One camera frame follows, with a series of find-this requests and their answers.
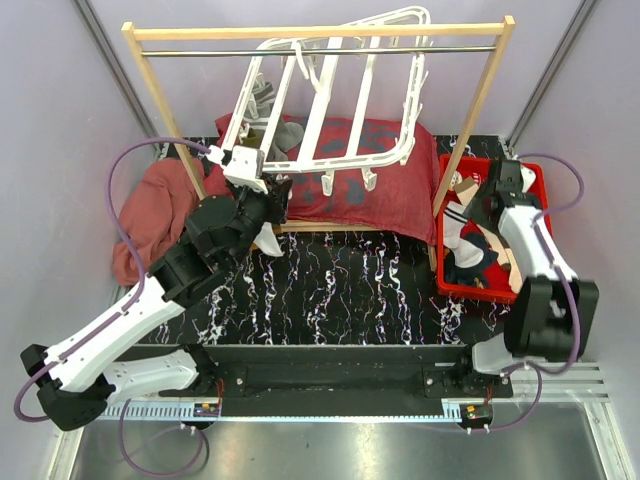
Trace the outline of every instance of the folded red fabric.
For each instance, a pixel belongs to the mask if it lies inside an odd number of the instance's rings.
[[[202,163],[197,158],[191,160],[203,177]],[[197,205],[198,195],[180,160],[167,158],[147,169],[119,216],[145,271],[178,241],[187,216]],[[113,248],[113,273],[120,285],[138,282],[138,268],[124,242]]]
[[[216,121],[222,138],[230,119],[231,115],[226,115]],[[299,123],[306,128],[306,118],[285,116],[285,121]],[[314,158],[344,156],[351,124],[351,120],[343,118],[325,119]],[[400,127],[400,122],[365,120],[358,154],[392,149]],[[405,166],[395,163],[374,169],[378,180],[371,192],[365,190],[360,170],[336,172],[330,197],[322,193],[321,177],[324,172],[292,175],[293,197],[289,202],[288,217],[368,225],[435,244],[436,227],[431,205],[440,178],[436,142],[419,124],[416,124],[414,136],[415,146]],[[296,147],[287,152],[290,160],[297,158],[298,150]],[[220,169],[214,169],[205,180],[205,189],[210,195],[229,194]]]

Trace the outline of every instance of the wooden frame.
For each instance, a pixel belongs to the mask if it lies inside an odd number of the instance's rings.
[[[507,15],[501,23],[465,23],[465,24],[429,24],[429,25],[342,25],[342,26],[315,26],[315,27],[255,27],[255,28],[151,28],[136,29],[131,22],[125,22],[122,33],[127,40],[129,49],[140,69],[142,78],[151,96],[160,111],[162,119],[171,135],[182,137],[180,129],[173,118],[160,82],[151,66],[148,58],[143,56],[141,42],[167,41],[167,40],[229,40],[248,38],[318,38],[318,37],[401,37],[417,35],[446,35],[446,36],[494,36],[493,52],[489,54],[484,70],[476,87],[473,99],[467,111],[458,135],[456,146],[453,149],[449,164],[436,191],[433,201],[433,215],[440,211],[442,202],[447,193],[447,186],[458,168],[460,159],[473,127],[480,115],[480,111],[491,88],[493,79],[498,71],[500,61],[511,38],[515,21]],[[206,193],[200,179],[190,163],[188,149],[183,145],[177,146],[178,155],[187,170],[189,179],[193,182],[195,190],[200,198]],[[353,225],[338,225],[329,222],[296,222],[290,221],[282,227],[282,231],[327,231],[327,230],[364,230],[367,227]]]

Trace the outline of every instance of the white wall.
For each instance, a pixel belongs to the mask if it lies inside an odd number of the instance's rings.
[[[137,71],[120,28],[125,21],[138,27],[240,27],[341,24],[411,4],[420,4],[431,12],[434,23],[499,22],[504,15],[516,19],[516,29],[503,65],[476,126],[476,133],[508,135],[524,109],[544,67],[555,50],[579,0],[93,0],[99,17],[129,73],[156,127],[164,125]],[[491,42],[479,39],[444,38],[435,45],[464,42]],[[258,42],[194,42],[196,49],[255,48]],[[182,48],[183,43],[149,44],[149,49]],[[455,53],[433,55],[431,74],[423,90],[421,122],[432,133],[458,133],[487,54]],[[359,89],[363,59],[343,58],[338,68],[329,111],[352,117]],[[409,57],[379,59],[367,116],[399,119],[406,93]],[[174,59],[152,60],[161,84],[169,97],[178,124],[186,134],[204,135],[213,131],[215,119],[233,110],[244,80],[246,59]],[[268,78],[279,78],[280,60],[263,62]],[[287,97],[285,112],[306,115],[312,100],[312,88],[299,72]]]
[[[103,311],[114,289],[115,230],[102,180],[118,150],[143,137],[71,2],[0,3],[0,476],[42,479],[51,423],[16,420],[26,380],[19,354],[49,345]],[[122,204],[150,163],[131,155],[116,179]],[[35,391],[25,409],[41,414]]]
[[[585,199],[554,218],[561,251],[600,288],[588,347],[600,363],[627,448],[640,472],[640,3],[600,2],[562,66],[519,153],[571,159],[586,183]],[[574,194],[561,168],[545,163],[552,204]]]

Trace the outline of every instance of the white drying rack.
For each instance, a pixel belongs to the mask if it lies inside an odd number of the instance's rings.
[[[431,23],[431,17],[426,8],[408,7],[384,13],[382,15],[365,18],[364,20],[351,22],[346,25],[394,25],[406,23],[428,25]],[[329,37],[328,39],[274,38],[263,42],[258,47],[258,50],[278,50],[288,48],[296,51],[295,56],[290,56],[286,60],[282,79],[280,80],[275,103],[271,112],[271,117],[269,118],[269,122],[262,139],[262,144],[260,145],[260,150],[264,152],[265,157],[271,148],[271,143],[273,142],[273,137],[276,132],[276,126],[282,114],[287,90],[296,64],[300,67],[305,79],[311,81],[315,90],[311,112],[309,114],[302,144],[300,145],[297,161],[268,162],[265,163],[263,171],[280,174],[325,172],[324,175],[322,175],[322,190],[325,195],[329,196],[333,190],[333,179],[336,170],[360,168],[362,170],[362,178],[364,180],[365,188],[371,191],[375,188],[377,180],[377,174],[373,173],[371,168],[386,167],[396,162],[400,162],[401,165],[405,165],[413,149],[413,145],[415,143],[413,135],[414,129],[422,108],[422,104],[419,101],[420,90],[428,74],[428,71],[425,73],[425,54],[416,53],[413,55],[409,70],[407,95],[403,104],[404,113],[402,116],[400,136],[396,139],[396,144],[391,150],[368,155],[357,154],[377,58],[376,54],[369,54],[367,55],[364,73],[362,75],[360,93],[358,95],[346,154],[343,157],[316,160],[313,156],[318,144],[318,138],[320,137],[320,131],[322,129],[325,115],[327,113],[327,107],[329,106],[329,101],[331,99],[333,80],[338,68],[340,56],[327,56],[322,65],[320,76],[317,77],[315,74],[315,62],[309,56],[303,57],[302,48],[317,45],[318,42],[322,40],[328,40],[327,49],[339,49],[342,47],[344,39],[342,37]],[[359,43],[359,48],[365,47],[366,41],[364,39],[358,37],[356,41]],[[381,37],[372,36],[369,40],[369,48],[378,49],[380,47],[380,42]],[[429,39],[427,36],[416,36],[415,38],[416,47],[426,47],[428,42]],[[397,47],[398,37],[390,37],[389,44],[390,47]],[[247,76],[244,84],[242,85],[242,90],[240,91],[238,102],[236,103],[236,107],[233,111],[229,129],[226,132],[224,143],[222,144],[222,148],[224,150],[231,150],[233,148],[233,145],[236,143],[240,133],[245,112],[247,111],[247,108],[250,107],[251,103],[255,104],[255,99],[253,99],[251,92],[254,85],[259,82],[262,58],[263,57],[253,57],[249,64]]]
[[[461,24],[432,24],[428,12],[421,7],[408,7],[395,12],[371,17],[357,22],[340,26],[313,26],[313,27],[246,27],[246,28],[135,28],[131,22],[125,22],[122,26],[122,33],[127,40],[134,60],[140,69],[140,73],[151,93],[151,96],[158,107],[160,115],[164,120],[168,133],[174,137],[182,137],[182,132],[178,128],[176,121],[171,112],[169,102],[164,94],[160,82],[151,66],[150,58],[152,57],[229,57],[229,56],[252,56],[254,58],[250,64],[249,71],[245,79],[236,109],[233,115],[232,125],[224,139],[224,147],[230,148],[236,141],[239,133],[242,116],[248,105],[251,89],[259,73],[260,57],[279,55],[288,57],[285,63],[282,80],[280,82],[278,93],[276,96],[276,106],[273,108],[271,118],[269,119],[265,140],[260,149],[265,153],[268,152],[273,135],[275,132],[276,121],[281,114],[282,105],[288,88],[291,75],[295,68],[296,62],[300,65],[303,72],[307,72],[309,80],[316,89],[316,95],[310,112],[309,124],[305,132],[304,139],[300,148],[300,155],[297,162],[269,162],[264,169],[265,171],[277,173],[296,173],[296,172],[325,172],[323,175],[323,186],[326,188],[325,193],[331,190],[333,184],[333,174],[336,170],[359,168],[362,169],[364,175],[365,186],[373,188],[375,186],[375,173],[371,172],[371,168],[383,167],[394,162],[406,162],[411,148],[413,147],[413,130],[415,122],[420,111],[418,95],[420,88],[425,79],[424,62],[427,53],[444,53],[444,52],[490,52],[487,58],[482,76],[476,87],[476,91],[469,105],[469,110],[464,120],[462,130],[458,135],[456,145],[451,153],[447,169],[442,175],[438,190],[433,200],[433,213],[436,215],[442,205],[447,187],[451,182],[451,178],[455,173],[458,163],[462,158],[464,149],[473,131],[473,126],[482,110],[482,106],[487,97],[491,83],[500,65],[500,60],[509,43],[511,33],[515,27],[515,21],[511,16],[505,16],[500,23],[461,23]],[[429,41],[428,38],[434,36],[469,36],[475,37],[479,35],[490,35],[494,37],[492,45],[483,46],[463,46],[463,47],[431,47],[424,46]],[[379,47],[382,38],[390,37],[392,39],[392,48]],[[415,47],[398,48],[396,37],[416,37]],[[231,39],[265,39],[257,50],[249,51],[161,51],[161,50],[144,50],[143,43],[157,41],[199,41],[199,40],[231,40]],[[362,47],[355,50],[340,48],[344,38],[358,39],[360,44],[364,39],[369,39],[369,48]],[[328,48],[326,49],[310,49],[303,50],[302,46],[311,45],[318,39],[328,39]],[[276,49],[276,46],[286,46],[285,50]],[[373,75],[373,65],[376,56],[388,53],[411,53],[413,61],[410,71],[409,86],[407,89],[407,97],[404,102],[404,115],[402,121],[402,130],[400,137],[394,148],[389,152],[376,155],[358,156],[357,148],[364,121],[364,112],[369,98],[369,88],[371,86],[371,77]],[[335,76],[336,66],[338,63],[337,55],[343,54],[367,54],[365,73],[363,75],[360,95],[355,113],[349,144],[347,147],[347,155],[341,158],[332,158],[324,160],[313,159],[313,153],[318,141],[318,135],[322,127],[333,78]],[[320,77],[314,77],[315,70],[309,67],[309,62],[305,61],[304,56],[327,55],[320,72]],[[190,162],[188,149],[184,145],[176,146],[178,155],[187,170],[189,178],[200,198],[206,196],[202,178],[200,178],[194,170]],[[296,227],[287,222],[285,226],[287,230],[296,229]],[[300,229],[306,229],[308,225],[301,225]],[[332,227],[328,224],[316,224],[317,228],[328,229]]]

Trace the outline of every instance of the black marble tabletop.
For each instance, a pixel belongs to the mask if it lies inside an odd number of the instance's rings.
[[[455,136],[438,136],[438,154]],[[211,139],[197,139],[211,144]],[[173,155],[173,147],[165,148]],[[504,158],[497,137],[465,155]],[[143,344],[460,344],[501,331],[509,307],[439,295],[427,246],[392,232],[286,233],[284,257],[254,251],[229,281]]]

